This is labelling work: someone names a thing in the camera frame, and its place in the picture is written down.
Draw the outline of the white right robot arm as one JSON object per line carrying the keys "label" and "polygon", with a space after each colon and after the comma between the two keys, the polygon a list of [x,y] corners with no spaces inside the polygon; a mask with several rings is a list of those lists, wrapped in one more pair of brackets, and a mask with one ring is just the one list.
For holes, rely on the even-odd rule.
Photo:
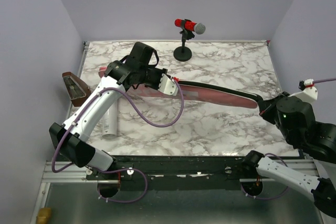
{"label": "white right robot arm", "polygon": [[286,142],[320,162],[328,178],[309,176],[280,165],[265,154],[250,151],[242,173],[249,178],[268,177],[313,201],[324,214],[335,217],[335,125],[316,121],[311,103],[281,94],[258,101],[259,115],[280,130]]}

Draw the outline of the pink racket bag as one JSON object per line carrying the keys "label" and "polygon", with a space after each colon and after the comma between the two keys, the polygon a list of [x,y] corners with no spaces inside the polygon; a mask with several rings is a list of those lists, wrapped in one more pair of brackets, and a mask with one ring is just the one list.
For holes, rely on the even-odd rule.
{"label": "pink racket bag", "polygon": [[117,79],[116,86],[122,84],[125,92],[140,97],[184,98],[189,101],[201,101],[248,109],[255,109],[258,107],[258,101],[263,100],[257,94],[181,79],[177,79],[179,91],[176,96],[164,95],[152,88],[156,79],[154,76],[155,69],[158,68],[140,68],[139,70],[130,71],[124,66],[116,66],[115,68],[102,67],[99,69],[99,76],[103,81],[106,79],[111,81],[115,77]]}

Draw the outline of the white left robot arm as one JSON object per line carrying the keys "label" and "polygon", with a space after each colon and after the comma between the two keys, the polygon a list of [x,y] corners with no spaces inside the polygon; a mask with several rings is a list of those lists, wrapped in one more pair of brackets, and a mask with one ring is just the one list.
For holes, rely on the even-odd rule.
{"label": "white left robot arm", "polygon": [[167,75],[166,69],[151,65],[152,56],[157,51],[142,42],[136,42],[129,55],[122,61],[110,63],[100,83],[83,105],[63,124],[54,123],[49,134],[55,147],[52,162],[61,154],[71,164],[78,167],[89,166],[98,170],[104,179],[112,179],[116,175],[113,157],[87,143],[97,123],[120,97],[127,100],[127,91],[144,84],[148,88],[166,95],[182,94],[176,79]]}

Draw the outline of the white shuttlecock tube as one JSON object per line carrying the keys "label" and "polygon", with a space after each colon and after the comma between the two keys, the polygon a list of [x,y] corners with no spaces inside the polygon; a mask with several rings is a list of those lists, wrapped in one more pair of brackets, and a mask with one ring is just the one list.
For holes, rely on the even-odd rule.
{"label": "white shuttlecock tube", "polygon": [[116,137],[118,129],[118,102],[111,105],[102,118],[102,137]]}

